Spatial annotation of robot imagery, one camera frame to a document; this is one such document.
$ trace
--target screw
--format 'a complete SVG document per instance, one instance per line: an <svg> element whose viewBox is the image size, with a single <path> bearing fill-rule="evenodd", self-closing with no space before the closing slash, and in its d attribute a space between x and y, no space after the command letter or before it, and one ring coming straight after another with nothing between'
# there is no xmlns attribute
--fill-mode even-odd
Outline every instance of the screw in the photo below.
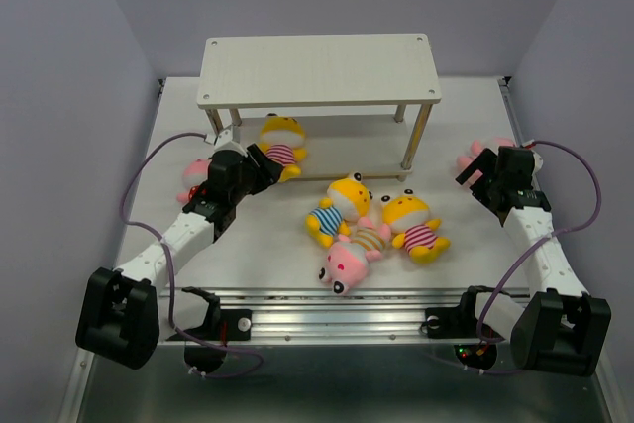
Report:
<svg viewBox="0 0 634 423"><path fill-rule="evenodd" d="M238 329L241 332L247 332L249 329L251 329L251 320L247 319L246 317L241 317L238 320Z"/></svg>

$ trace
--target shelf top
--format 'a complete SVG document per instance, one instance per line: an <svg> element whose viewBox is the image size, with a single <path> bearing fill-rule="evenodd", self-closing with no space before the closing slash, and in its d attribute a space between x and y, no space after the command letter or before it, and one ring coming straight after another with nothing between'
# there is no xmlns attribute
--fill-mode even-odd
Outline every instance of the shelf top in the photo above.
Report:
<svg viewBox="0 0 634 423"><path fill-rule="evenodd" d="M207 40L201 109L436 104L427 36L325 35Z"/></svg>

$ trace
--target blue striped shirt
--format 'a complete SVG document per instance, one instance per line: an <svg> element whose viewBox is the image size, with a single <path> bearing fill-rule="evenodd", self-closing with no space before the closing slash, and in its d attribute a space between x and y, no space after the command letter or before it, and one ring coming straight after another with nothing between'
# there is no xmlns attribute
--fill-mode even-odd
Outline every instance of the blue striped shirt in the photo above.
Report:
<svg viewBox="0 0 634 423"><path fill-rule="evenodd" d="M339 226L341 222L344 221L341 212L335 207L316 208L310 212L310 214L319 220L319 224L321 225L319 231L331 237L337 235Z"/></svg>

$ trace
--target pink striped shirt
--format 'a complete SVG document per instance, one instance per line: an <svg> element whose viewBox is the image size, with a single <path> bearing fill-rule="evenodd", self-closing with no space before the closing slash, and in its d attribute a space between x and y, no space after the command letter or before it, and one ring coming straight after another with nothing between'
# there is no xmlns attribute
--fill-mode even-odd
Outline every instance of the pink striped shirt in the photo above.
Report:
<svg viewBox="0 0 634 423"><path fill-rule="evenodd" d="M437 238L427 225L416 225L405 232L405 249L409 253L414 247L434 248Z"/></svg>
<svg viewBox="0 0 634 423"><path fill-rule="evenodd" d="M284 167L297 163L297 161L295 160L293 149L291 149L289 146L285 146L284 144L276 144L274 146L271 146L270 149L266 152L266 156L269 159L282 164Z"/></svg>

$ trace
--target shelf leg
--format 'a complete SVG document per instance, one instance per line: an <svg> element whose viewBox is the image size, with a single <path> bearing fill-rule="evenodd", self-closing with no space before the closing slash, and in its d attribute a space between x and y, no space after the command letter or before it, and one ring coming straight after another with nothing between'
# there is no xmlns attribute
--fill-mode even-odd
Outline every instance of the shelf leg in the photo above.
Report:
<svg viewBox="0 0 634 423"><path fill-rule="evenodd" d="M423 131L425 131L425 126L427 126L427 121L429 120L431 112L431 104L421 105L420 110L418 111L418 116L416 117L416 122L414 123L412 135L409 137L409 144L407 144L407 149L405 150L405 157L403 158L403 162L400 164L400 167L403 170L409 170L412 168L412 162L414 161L414 156L416 156L416 150L420 144L420 139L423 137Z"/></svg>
<svg viewBox="0 0 634 423"><path fill-rule="evenodd" d="M402 123L403 119L405 119L405 108L406 104L399 104L396 106L396 114L394 114L394 121L397 123Z"/></svg>
<svg viewBox="0 0 634 423"><path fill-rule="evenodd" d="M220 119L220 114L217 109L206 109L205 113L207 113L207 117L209 118L209 122L211 123L211 127L214 130L216 135L222 131L222 119Z"/></svg>
<svg viewBox="0 0 634 423"><path fill-rule="evenodd" d="M242 125L242 118L240 117L240 111L237 109L230 109L229 114L231 114L231 124L234 126Z"/></svg>

